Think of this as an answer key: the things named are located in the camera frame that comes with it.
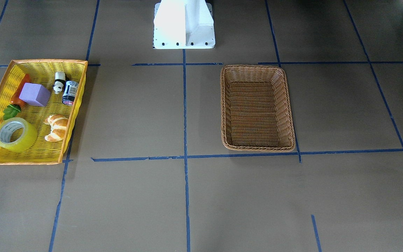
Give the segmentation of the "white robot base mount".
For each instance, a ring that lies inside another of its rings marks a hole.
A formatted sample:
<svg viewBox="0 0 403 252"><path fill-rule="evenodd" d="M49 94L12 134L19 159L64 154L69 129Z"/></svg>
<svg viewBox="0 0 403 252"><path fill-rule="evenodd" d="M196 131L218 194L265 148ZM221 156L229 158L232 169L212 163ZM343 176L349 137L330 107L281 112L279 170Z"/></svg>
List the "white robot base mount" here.
<svg viewBox="0 0 403 252"><path fill-rule="evenodd" d="M155 4L153 47L212 49L216 45L210 0L162 0Z"/></svg>

